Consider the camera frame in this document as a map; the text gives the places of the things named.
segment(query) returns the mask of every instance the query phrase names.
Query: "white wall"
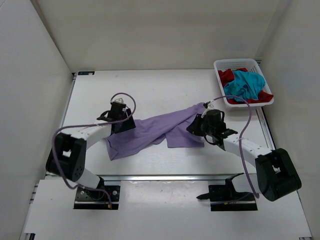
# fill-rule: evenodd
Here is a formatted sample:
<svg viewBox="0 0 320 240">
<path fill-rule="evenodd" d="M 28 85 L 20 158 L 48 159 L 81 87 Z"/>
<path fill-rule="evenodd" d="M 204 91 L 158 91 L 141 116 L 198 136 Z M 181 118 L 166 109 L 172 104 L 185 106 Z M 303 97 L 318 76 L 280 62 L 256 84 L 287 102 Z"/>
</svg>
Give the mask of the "white wall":
<svg viewBox="0 0 320 240">
<path fill-rule="evenodd" d="M 294 0 L 261 68 L 274 104 L 265 107 L 277 147 L 288 150 L 302 180 L 299 195 L 320 239 L 320 1 Z"/>
<path fill-rule="evenodd" d="M 208 69 L 217 59 L 261 57 L 291 0 L 37 1 L 75 72 Z"/>
<path fill-rule="evenodd" d="M 0 0 L 1 240 L 20 237 L 71 82 L 30 1 Z"/>
</svg>

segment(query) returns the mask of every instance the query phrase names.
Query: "white plastic basket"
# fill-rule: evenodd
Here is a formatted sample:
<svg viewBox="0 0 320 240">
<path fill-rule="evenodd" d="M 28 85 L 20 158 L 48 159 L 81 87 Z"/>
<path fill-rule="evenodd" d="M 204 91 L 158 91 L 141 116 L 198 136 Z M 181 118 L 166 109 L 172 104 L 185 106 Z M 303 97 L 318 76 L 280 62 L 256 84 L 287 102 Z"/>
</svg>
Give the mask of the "white plastic basket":
<svg viewBox="0 0 320 240">
<path fill-rule="evenodd" d="M 227 69 L 231 69 L 232 71 L 235 71 L 237 69 L 246 68 L 249 72 L 260 74 L 265 81 L 265 86 L 263 88 L 263 91 L 265 91 L 268 94 L 272 94 L 271 90 L 268 86 L 268 83 L 262 74 L 262 71 L 258 65 L 258 63 L 251 59 L 251 58 L 238 58 L 238 59 L 223 59 L 223 60 L 217 60 L 214 62 L 214 70 L 216 74 L 216 78 L 218 80 L 221 93 L 223 96 L 225 96 L 224 88 L 222 87 L 222 83 L 219 77 L 218 70 L 226 71 Z M 226 98 L 223 98 L 223 101 L 226 105 L 227 110 L 239 110 L 241 108 L 247 108 L 248 106 L 246 104 L 230 104 Z M 262 107 L 265 105 L 270 105 L 274 103 L 274 97 L 269 102 L 261 102 L 261 103 L 250 103 L 250 106 L 253 108 Z"/>
</svg>

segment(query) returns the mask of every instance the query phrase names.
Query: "blue cloth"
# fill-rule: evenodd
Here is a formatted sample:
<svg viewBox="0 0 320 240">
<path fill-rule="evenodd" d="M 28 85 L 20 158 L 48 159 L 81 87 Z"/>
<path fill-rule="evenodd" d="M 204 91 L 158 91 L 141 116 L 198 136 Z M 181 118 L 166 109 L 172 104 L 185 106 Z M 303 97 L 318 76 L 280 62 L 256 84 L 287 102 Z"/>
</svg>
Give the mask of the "blue cloth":
<svg viewBox="0 0 320 240">
<path fill-rule="evenodd" d="M 238 96 L 244 100 L 258 100 L 258 94 L 266 85 L 264 77 L 250 71 L 234 71 L 233 74 L 234 80 L 224 86 L 224 94 Z"/>
</svg>

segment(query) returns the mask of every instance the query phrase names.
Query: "black mounting bracket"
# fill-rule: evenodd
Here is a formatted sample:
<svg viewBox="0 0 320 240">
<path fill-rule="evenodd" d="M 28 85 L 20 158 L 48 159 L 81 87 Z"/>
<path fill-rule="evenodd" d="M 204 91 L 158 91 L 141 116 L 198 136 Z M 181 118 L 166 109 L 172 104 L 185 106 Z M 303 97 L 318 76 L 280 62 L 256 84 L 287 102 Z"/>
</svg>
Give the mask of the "black mounting bracket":
<svg viewBox="0 0 320 240">
<path fill-rule="evenodd" d="M 97 120 L 103 120 L 106 122 L 114 122 L 126 119 L 131 115 L 131 109 L 127 108 L 127 105 L 121 102 L 112 102 L 111 108 L 108 111 L 104 111 L 97 118 Z M 128 120 L 111 125 L 111 134 L 118 134 L 136 127 L 134 118 L 131 116 Z"/>
<path fill-rule="evenodd" d="M 225 185 L 209 185 L 209 192 L 196 198 L 210 199 L 211 211 L 256 211 L 256 199 L 251 192 L 237 192 L 232 179 L 242 175 L 238 173 L 225 179 Z"/>
<path fill-rule="evenodd" d="M 95 198 L 91 192 L 78 187 L 75 193 L 73 209 L 93 209 L 93 210 L 118 210 L 120 199 L 119 185 L 105 185 L 104 189 L 109 193 L 112 209 L 110 209 L 107 196 L 101 194 L 99 198 Z"/>
</svg>

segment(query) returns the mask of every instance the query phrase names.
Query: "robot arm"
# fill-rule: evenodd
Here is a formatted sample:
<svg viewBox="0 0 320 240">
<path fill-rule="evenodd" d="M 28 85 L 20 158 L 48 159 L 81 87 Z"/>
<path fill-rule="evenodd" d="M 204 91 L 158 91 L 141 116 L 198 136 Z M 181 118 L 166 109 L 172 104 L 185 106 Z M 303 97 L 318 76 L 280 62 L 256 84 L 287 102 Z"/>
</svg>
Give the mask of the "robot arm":
<svg viewBox="0 0 320 240">
<path fill-rule="evenodd" d="M 68 180 L 92 189 L 103 189 L 104 180 L 85 168 L 86 151 L 95 143 L 111 134 L 124 132 L 136 127 L 132 117 L 122 123 L 99 125 L 105 122 L 125 120 L 131 110 L 122 98 L 111 103 L 111 109 L 103 112 L 93 127 L 82 128 L 72 134 L 59 133 L 55 138 L 56 153 L 63 173 Z M 52 150 L 45 166 L 50 173 L 60 175 L 53 158 Z"/>
<path fill-rule="evenodd" d="M 215 109 L 211 102 L 204 105 L 203 114 L 197 114 L 187 131 L 204 137 L 211 145 L 217 145 L 226 152 L 241 156 L 239 134 L 226 127 L 225 113 Z M 275 201 L 301 188 L 301 180 L 287 151 L 282 148 L 271 150 L 257 145 L 248 139 L 241 139 L 241 149 L 245 161 L 256 168 L 256 175 L 251 177 L 252 185 L 269 201 Z M 243 175 L 231 178 L 238 182 Z"/>
</svg>

